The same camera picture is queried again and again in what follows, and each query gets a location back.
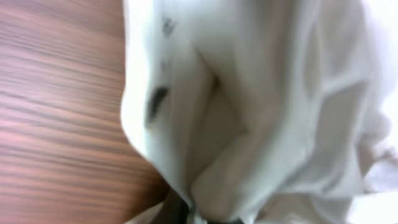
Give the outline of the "white Puma t-shirt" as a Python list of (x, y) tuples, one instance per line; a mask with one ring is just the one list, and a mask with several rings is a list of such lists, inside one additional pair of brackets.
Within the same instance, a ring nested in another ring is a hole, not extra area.
[(123, 3), (129, 143), (187, 223), (396, 223), (397, 50), (371, 1)]

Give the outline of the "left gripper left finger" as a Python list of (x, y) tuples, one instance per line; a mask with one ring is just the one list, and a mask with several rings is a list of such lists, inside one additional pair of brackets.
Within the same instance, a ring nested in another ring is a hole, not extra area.
[(170, 190), (160, 210), (152, 219), (152, 224), (187, 224), (188, 213), (187, 203), (178, 193)]

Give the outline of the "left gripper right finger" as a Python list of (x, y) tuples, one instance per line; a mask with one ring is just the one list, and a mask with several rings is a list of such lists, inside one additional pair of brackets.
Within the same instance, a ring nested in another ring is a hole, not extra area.
[(207, 224), (244, 224), (244, 222), (238, 218), (230, 221), (207, 221)]

